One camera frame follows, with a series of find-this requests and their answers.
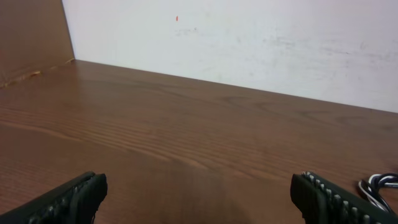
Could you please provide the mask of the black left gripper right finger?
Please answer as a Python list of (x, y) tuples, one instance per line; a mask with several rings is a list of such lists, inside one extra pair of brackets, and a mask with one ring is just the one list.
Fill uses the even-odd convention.
[(397, 188), (397, 174), (374, 174), (360, 180), (361, 197), (313, 172), (294, 174), (290, 198), (311, 224), (397, 224), (397, 213), (379, 193), (383, 187)]

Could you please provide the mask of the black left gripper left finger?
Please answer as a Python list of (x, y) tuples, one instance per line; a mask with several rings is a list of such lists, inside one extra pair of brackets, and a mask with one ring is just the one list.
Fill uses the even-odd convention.
[(105, 174), (86, 172), (1, 215), (2, 224), (93, 224), (107, 196)]

